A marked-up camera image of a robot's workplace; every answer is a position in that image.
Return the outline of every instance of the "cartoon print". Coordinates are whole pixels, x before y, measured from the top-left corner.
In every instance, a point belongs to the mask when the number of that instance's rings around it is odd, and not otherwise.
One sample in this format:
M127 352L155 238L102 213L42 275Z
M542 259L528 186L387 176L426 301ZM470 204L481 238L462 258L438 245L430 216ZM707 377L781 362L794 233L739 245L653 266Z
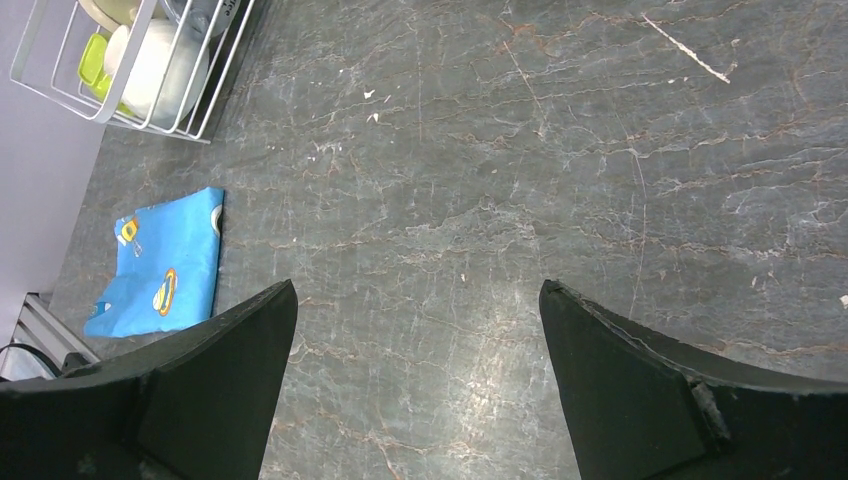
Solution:
M132 243L133 255L140 257L141 245L138 243L138 240L135 239L136 234L138 234L138 217L133 215L132 217L129 217L129 220L125 221L126 223L124 223L124 226L121 227L121 234L117 236L118 241L125 247Z
M88 318L94 318L98 315L103 315L107 310L112 308L112 304L109 302L97 302L91 306L91 313Z
M156 295L153 296L153 309L163 317L171 311L174 293L177 291L177 271L169 268L165 273L165 280L159 286Z
M210 218L212 222L212 230L215 230L215 235L221 236L221 211L224 209L224 205L218 205L212 210L212 217Z

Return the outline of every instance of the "blue cloth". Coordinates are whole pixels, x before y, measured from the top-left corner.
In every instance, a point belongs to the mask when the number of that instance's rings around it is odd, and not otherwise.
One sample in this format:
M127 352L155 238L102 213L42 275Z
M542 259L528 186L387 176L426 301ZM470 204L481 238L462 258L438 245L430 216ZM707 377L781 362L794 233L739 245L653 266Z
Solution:
M218 277L224 191L136 210L115 224L115 278L94 304L86 335L182 330L209 318Z

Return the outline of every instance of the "marble countertop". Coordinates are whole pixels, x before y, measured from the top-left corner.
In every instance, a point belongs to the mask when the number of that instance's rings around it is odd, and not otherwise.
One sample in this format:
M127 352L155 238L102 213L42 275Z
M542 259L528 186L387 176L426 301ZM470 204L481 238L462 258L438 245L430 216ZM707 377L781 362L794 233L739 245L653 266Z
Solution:
M81 329L116 218L224 187L217 310L301 299L263 478L579 478L546 278L848 380L845 7L267 2L212 145L107 131L51 308Z

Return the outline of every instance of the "dish rack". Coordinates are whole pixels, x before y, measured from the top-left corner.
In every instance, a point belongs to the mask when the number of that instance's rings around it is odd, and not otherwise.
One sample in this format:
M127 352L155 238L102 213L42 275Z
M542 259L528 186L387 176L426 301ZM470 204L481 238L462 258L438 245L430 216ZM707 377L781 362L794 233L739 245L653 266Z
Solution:
M210 24L214 25L225 1L218 0ZM153 18L157 2L158 0L140 0L135 22L130 27L124 56L112 77L111 87L102 101L98 100L83 84L77 76L76 70L85 46L84 40L92 33L101 33L105 29L88 17L76 1L73 2L72 8L69 8L67 1L62 0L58 2L56 0L35 1L12 63L10 73L12 81L89 121L209 143L210 140L204 134L207 133L212 112L224 87L227 72L233 63L236 49L245 32L245 26L253 11L255 0L243 0L241 2L240 13L235 15L232 23L219 37L211 38L212 29L208 29L203 37L202 48L194 62L194 69L188 82L191 85L194 81L203 52L208 49L209 68L203 82L200 100L191 112L185 115L185 118L181 120L180 117L183 115L178 115L177 120L172 125L166 126L155 125L151 122L152 107L148 110L146 118L128 115L118 109L124 88L130 78L130 71L138 57L142 40ZM192 3L192 0L187 1L183 14L180 16L182 20L178 23L176 37L171 42L169 66L180 35L192 34L191 26L187 24L189 18L187 12L190 11ZM53 17L52 22L45 22L45 19L51 16ZM65 16L67 16L67 21L61 43L45 38L49 37L49 35L45 35L49 32L44 30L49 29L49 25L61 24ZM38 61L31 61L32 57L37 57ZM46 63L42 60L44 57L54 59L52 60L52 70L44 68L46 66ZM163 78L159 84L158 93L155 97L157 101L164 80ZM189 95L190 89L187 88L182 98L181 111L183 112L191 108L190 105L186 105Z

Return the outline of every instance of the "white wall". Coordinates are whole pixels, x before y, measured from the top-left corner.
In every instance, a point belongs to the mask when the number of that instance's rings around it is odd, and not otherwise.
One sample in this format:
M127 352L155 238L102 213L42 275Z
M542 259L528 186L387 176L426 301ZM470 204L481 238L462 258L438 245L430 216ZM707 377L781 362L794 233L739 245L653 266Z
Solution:
M9 79L32 5L0 1L0 345L24 295L51 291L59 276L104 131ZM65 25L55 20L42 28L61 40ZM52 68L52 59L36 61Z

